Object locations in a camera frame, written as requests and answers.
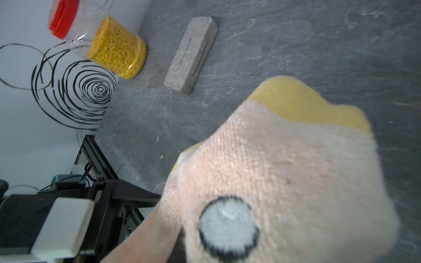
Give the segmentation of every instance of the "sharpening stone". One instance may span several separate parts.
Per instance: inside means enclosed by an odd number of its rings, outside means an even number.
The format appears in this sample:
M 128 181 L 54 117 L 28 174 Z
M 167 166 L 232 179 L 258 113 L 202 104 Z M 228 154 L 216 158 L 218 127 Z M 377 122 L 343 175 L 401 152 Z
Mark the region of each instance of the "sharpening stone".
M 218 28 L 209 16 L 193 17 L 165 77 L 164 84 L 190 94 Z

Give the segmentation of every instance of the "clear plastic container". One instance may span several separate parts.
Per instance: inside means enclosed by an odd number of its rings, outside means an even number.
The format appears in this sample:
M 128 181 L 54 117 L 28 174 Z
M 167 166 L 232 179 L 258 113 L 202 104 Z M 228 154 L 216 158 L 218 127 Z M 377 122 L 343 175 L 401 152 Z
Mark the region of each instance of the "clear plastic container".
M 65 40 L 74 53 L 124 79 L 136 76 L 145 62 L 145 42 L 96 0 L 55 0 L 48 16 L 48 29 Z

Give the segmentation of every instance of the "pink plush toy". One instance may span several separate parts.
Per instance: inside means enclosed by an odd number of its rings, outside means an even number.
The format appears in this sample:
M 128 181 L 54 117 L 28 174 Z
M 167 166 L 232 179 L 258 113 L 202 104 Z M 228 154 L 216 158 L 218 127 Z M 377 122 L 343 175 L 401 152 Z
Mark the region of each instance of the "pink plush toy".
M 394 243 L 370 125 L 291 77 L 266 80 L 184 151 L 156 208 L 103 263 L 370 262 Z

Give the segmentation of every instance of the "yellow granules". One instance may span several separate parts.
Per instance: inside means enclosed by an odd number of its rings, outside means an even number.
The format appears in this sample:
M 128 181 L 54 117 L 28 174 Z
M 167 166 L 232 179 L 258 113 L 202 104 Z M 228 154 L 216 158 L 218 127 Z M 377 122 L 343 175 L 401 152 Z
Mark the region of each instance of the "yellow granules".
M 99 25 L 87 58 L 123 79 L 136 76 L 146 58 L 145 42 L 110 15 Z

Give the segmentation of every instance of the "gray stone countertop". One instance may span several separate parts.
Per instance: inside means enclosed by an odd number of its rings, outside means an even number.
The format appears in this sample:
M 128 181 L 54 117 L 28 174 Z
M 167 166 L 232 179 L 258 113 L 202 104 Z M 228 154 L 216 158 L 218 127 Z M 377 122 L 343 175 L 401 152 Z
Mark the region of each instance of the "gray stone countertop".
M 163 83 L 194 16 L 213 17 L 218 34 L 186 96 Z M 145 65 L 119 81 L 95 140 L 121 179 L 161 193 L 179 152 L 266 78 L 294 76 L 366 113 L 402 221 L 379 262 L 421 262 L 420 28 L 418 0 L 153 0 Z

